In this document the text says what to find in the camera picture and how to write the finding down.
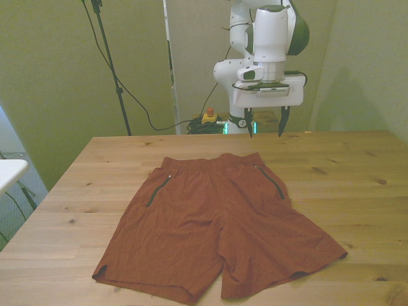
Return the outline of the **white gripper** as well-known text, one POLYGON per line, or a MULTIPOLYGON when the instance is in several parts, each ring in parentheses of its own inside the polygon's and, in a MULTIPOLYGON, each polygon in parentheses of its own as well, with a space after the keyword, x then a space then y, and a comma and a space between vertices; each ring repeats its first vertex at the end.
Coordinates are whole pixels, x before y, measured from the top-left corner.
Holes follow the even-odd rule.
POLYGON ((233 105, 237 108, 245 108, 244 119, 251 138, 253 136, 252 108, 281 106, 278 125, 278 136, 281 137, 289 119, 289 106, 303 103, 303 75, 287 76, 274 84, 237 81, 232 87, 233 105))

